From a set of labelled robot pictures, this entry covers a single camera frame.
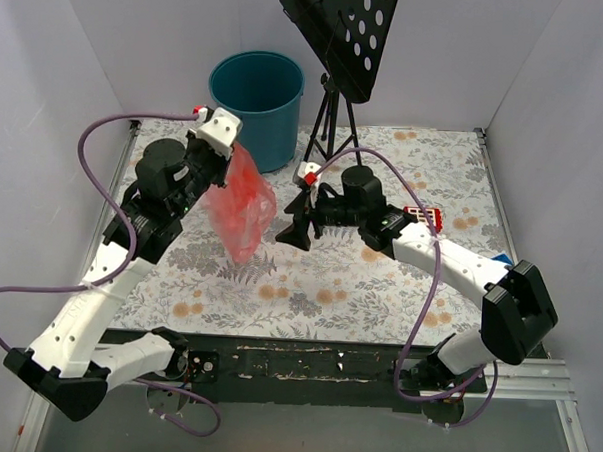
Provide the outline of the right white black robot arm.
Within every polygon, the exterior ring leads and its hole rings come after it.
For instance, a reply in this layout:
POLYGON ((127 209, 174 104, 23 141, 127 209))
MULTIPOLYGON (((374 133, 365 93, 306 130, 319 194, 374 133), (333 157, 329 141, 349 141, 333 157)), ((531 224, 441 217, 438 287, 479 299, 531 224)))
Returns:
POLYGON ((388 204, 381 181, 361 165, 345 169, 343 191, 323 183, 319 167, 303 162, 294 174, 298 196, 285 208, 293 222, 276 236, 279 243, 309 250, 324 227, 356 227, 363 242, 387 257, 439 273, 443 282, 470 299, 482 316, 477 328, 454 334, 437 345, 402 377, 417 386, 449 390, 464 373, 500 360, 520 365, 558 316, 539 269, 482 257, 443 239, 434 242, 427 225, 388 204))

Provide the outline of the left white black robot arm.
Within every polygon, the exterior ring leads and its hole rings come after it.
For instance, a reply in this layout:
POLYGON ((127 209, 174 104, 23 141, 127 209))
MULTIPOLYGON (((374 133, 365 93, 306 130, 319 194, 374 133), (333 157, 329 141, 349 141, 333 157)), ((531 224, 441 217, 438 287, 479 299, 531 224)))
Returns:
POLYGON ((189 367, 185 337, 167 327, 146 332, 113 350, 97 344, 113 316, 142 279, 159 263, 182 231, 182 220, 213 186, 223 186, 233 142, 188 131, 188 142, 151 142, 136 165, 121 208, 137 245, 130 247, 120 216, 84 279, 49 327, 29 347, 11 349, 4 365, 72 421, 87 418, 113 388, 146 374, 183 378, 189 367))

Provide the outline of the red plastic trash bag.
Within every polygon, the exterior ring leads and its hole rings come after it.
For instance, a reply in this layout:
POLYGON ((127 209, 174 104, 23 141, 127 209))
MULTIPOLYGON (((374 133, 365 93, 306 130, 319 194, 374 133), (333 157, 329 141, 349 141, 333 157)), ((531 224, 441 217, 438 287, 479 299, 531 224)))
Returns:
POLYGON ((251 154, 236 142, 226 186, 213 186, 204 196, 211 228, 237 264, 247 263, 276 215, 277 199, 259 173, 251 154))

